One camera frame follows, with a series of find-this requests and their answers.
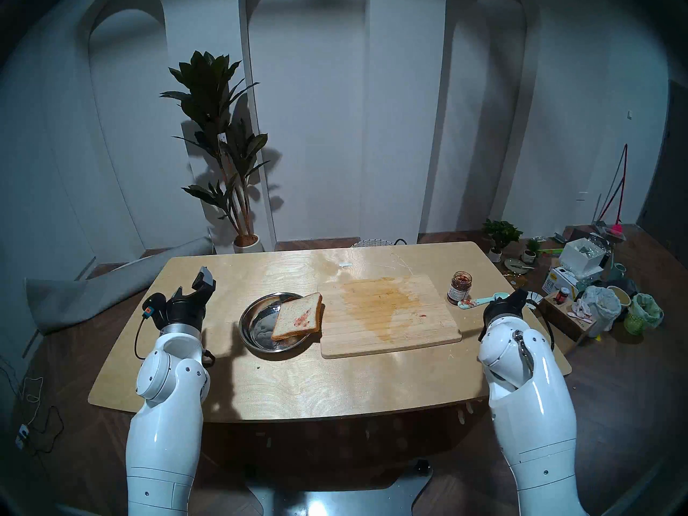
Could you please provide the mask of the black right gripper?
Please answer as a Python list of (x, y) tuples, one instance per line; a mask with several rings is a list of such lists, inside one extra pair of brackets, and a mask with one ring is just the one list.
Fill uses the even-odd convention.
[(483, 312), (482, 332), (487, 332), (489, 325), (498, 318), (517, 317), (523, 319), (523, 309), (528, 303), (528, 291), (518, 288), (513, 296), (490, 301)]

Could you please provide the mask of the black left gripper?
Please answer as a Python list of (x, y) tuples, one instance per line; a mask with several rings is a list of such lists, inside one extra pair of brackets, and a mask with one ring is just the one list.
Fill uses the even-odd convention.
[(200, 268), (192, 289), (192, 294), (184, 295), (180, 286), (169, 300), (162, 293), (154, 293), (142, 304), (143, 317), (152, 318), (159, 331), (169, 325), (181, 324), (201, 332), (206, 305), (216, 289), (216, 281), (207, 267)]

